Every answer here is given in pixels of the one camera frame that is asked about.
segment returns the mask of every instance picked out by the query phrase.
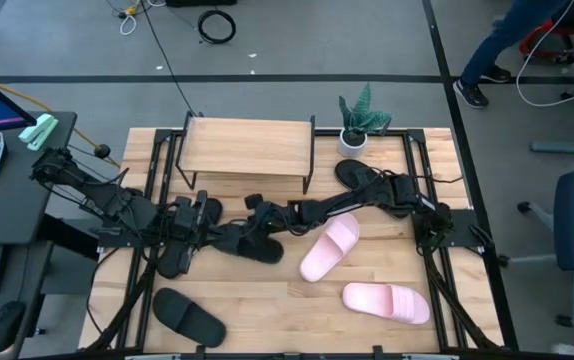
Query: potted plant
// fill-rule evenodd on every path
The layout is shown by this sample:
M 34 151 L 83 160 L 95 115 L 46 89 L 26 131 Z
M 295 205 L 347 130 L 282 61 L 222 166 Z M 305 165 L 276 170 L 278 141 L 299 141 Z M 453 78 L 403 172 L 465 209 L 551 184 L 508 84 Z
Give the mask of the potted plant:
M 369 83 L 360 92 L 356 106 L 347 107 L 345 98 L 338 99 L 343 114 L 343 130 L 340 132 L 338 152 L 348 158 L 358 157 L 367 144 L 367 133 L 389 125 L 391 114 L 383 111 L 370 111 L 371 87 Z

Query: sneaker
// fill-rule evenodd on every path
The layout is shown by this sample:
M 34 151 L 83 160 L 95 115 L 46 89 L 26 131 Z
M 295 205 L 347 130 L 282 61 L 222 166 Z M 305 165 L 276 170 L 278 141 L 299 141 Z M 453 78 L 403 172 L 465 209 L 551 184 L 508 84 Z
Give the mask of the sneaker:
M 480 91 L 478 85 L 465 84 L 458 79 L 454 82 L 454 90 L 465 100 L 467 105 L 474 109 L 484 109 L 489 105 L 489 100 Z
M 487 71 L 485 71 L 485 73 L 481 77 L 483 79 L 487 79 L 497 84 L 504 84 L 506 82 L 509 82 L 509 80 L 511 80 L 511 72 L 503 68 L 500 68 L 497 65 L 494 65 L 489 69 L 487 69 Z

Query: jeans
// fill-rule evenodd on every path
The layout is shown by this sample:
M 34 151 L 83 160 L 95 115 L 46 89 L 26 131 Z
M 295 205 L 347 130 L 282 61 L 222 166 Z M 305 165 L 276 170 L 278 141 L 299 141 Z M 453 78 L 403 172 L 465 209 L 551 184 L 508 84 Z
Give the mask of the jeans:
M 564 6 L 569 6 L 569 0 L 514 0 L 505 18 L 469 60 L 461 80 L 478 84 L 480 77 L 494 65 L 503 50 L 522 40 Z

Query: small wooden table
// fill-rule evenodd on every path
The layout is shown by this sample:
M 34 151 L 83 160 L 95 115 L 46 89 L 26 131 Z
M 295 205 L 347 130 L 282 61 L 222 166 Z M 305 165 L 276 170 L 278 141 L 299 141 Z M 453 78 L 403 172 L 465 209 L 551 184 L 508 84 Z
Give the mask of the small wooden table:
M 424 129 L 434 177 L 454 179 L 461 176 L 458 155 L 451 131 L 447 128 Z M 123 168 L 130 168 L 123 186 L 143 189 L 147 177 L 155 129 L 131 129 L 125 149 Z M 333 169 L 342 160 L 335 137 L 317 138 L 315 170 L 309 193 L 303 195 L 298 179 L 249 174 L 205 173 L 196 190 L 207 190 L 221 200 L 221 222 L 244 218 L 243 198 L 261 193 L 268 201 L 285 204 L 301 198 L 323 199 L 344 192 L 334 178 Z M 418 159 L 418 149 L 414 148 Z M 163 173 L 166 151 L 161 151 L 157 173 Z M 371 166 L 406 172 L 402 147 L 391 139 L 370 137 L 361 159 Z M 470 202 L 462 181 L 436 183 L 440 201 L 453 209 L 466 209 Z M 152 199 L 158 199 L 160 183 Z M 180 174 L 171 179 L 169 199 L 193 196 Z M 277 234 L 285 255 L 276 265 L 226 255 L 207 247 L 195 257 L 187 275 L 167 280 L 157 275 L 154 291 L 173 288 L 194 299 L 227 326 L 225 342 L 209 352 L 226 353 L 369 353 L 373 345 L 385 352 L 436 352 L 433 318 L 424 325 L 411 326 L 353 312 L 342 304 L 340 294 L 349 282 L 383 282 L 409 286 L 427 299 L 428 285 L 423 260 L 417 255 L 409 218 L 393 220 L 377 208 L 353 212 L 361 226 L 361 240 L 322 281 L 308 283 L 298 265 L 318 237 L 322 227 L 303 237 Z M 101 327 L 106 326 L 123 302 L 132 249 L 121 249 L 99 268 L 91 293 L 90 307 Z M 502 336 L 482 259 L 465 249 L 450 249 L 451 263 L 461 303 L 485 334 L 497 344 Z M 443 312 L 450 344 L 456 344 L 449 307 Z M 140 304 L 131 315 L 127 344 L 134 344 Z M 80 346 L 91 343 L 98 332 L 89 318 L 85 320 Z M 164 327 L 150 314 L 146 352 L 193 353 L 196 343 Z

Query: gray floor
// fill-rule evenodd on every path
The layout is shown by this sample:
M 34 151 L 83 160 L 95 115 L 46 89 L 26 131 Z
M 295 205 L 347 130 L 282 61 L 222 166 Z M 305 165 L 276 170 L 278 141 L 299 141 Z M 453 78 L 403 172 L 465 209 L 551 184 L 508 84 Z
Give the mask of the gray floor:
M 123 6 L 126 0 L 114 0 Z M 501 16 L 508 0 L 433 0 L 452 75 Z M 227 11 L 238 24 L 227 45 L 200 44 L 191 26 L 203 8 L 154 9 L 152 21 L 176 74 L 384 74 L 439 75 L 422 2 L 419 0 L 241 0 Z M 100 0 L 8 0 L 0 13 L 0 75 L 167 75 L 168 69 L 146 19 L 138 16 L 131 36 Z M 522 65 L 516 49 L 499 64 Z M 530 66 L 530 76 L 574 75 L 565 69 Z M 363 81 L 242 82 L 182 84 L 197 111 L 214 116 L 306 119 L 339 126 L 337 96 L 355 96 Z M 179 125 L 186 107 L 170 83 L 10 84 L 58 110 L 79 114 L 78 127 L 109 144 L 120 159 L 134 126 Z M 374 106 L 394 113 L 393 126 L 451 127 L 441 83 L 374 82 Z M 538 101 L 555 101 L 563 85 L 529 85 Z M 484 111 L 460 105 L 475 168 L 496 243 L 510 255 L 552 251 L 544 227 L 515 210 L 522 200 L 551 210 L 557 178 L 574 169 L 574 156 L 528 151 L 533 140 L 574 140 L 574 103 L 537 109 L 521 102 L 512 85 L 483 85 L 492 104 Z M 19 101 L 27 109 L 34 105 Z M 85 146 L 79 139 L 75 144 Z M 111 167 L 89 159 L 107 175 Z M 49 211 L 69 219 L 86 215 L 53 201 Z M 508 299 L 524 350 L 549 351 L 557 342 L 574 345 L 574 329 L 554 325 L 571 303 L 571 277 L 554 264 L 516 265 L 504 271 Z M 73 351 L 84 316 L 85 295 L 48 297 L 39 324 L 48 335 L 31 339 L 24 356 Z M 62 313 L 67 317 L 56 322 Z

